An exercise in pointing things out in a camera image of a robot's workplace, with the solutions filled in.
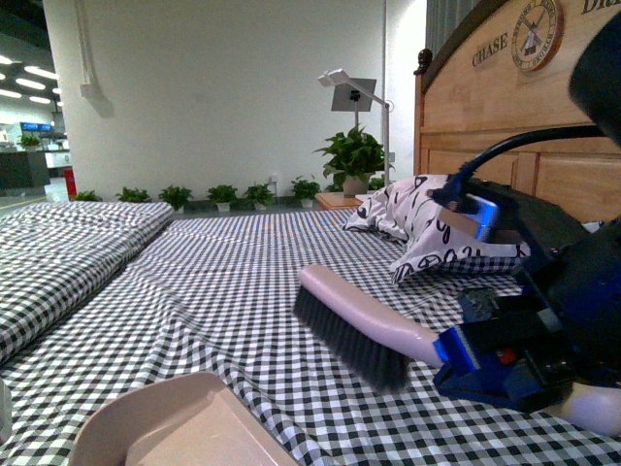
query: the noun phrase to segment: brush bristles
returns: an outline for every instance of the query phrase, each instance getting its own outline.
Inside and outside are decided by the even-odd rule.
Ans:
[[[367,337],[303,286],[293,314],[374,391],[394,392],[408,383],[407,356]]]

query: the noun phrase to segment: circular logo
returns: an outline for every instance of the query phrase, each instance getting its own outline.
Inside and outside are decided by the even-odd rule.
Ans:
[[[559,48],[563,16],[558,0],[532,0],[513,29],[511,55],[520,70],[543,68]]]

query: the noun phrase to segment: nightstand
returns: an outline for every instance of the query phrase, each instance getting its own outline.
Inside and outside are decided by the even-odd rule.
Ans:
[[[355,209],[362,201],[355,197],[344,197],[342,192],[320,192],[314,198],[319,203],[319,207],[324,211],[335,211],[336,209]]]

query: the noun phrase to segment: pink dustpan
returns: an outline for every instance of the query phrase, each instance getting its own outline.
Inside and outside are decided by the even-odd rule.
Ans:
[[[82,427],[69,466],[295,465],[214,374],[131,391]]]

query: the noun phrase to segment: checkered bed sheet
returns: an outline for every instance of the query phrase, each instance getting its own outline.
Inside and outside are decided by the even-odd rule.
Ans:
[[[398,245],[341,230],[348,213],[178,220],[123,273],[0,371],[14,395],[12,465],[63,464],[98,408],[176,375],[219,375],[300,464],[621,463],[621,442],[546,415],[439,396],[425,364],[376,395],[291,314],[303,266],[323,264],[435,330],[464,287],[507,276],[418,274],[390,284]]]
[[[168,204],[41,203],[0,217],[0,363],[143,249]]]

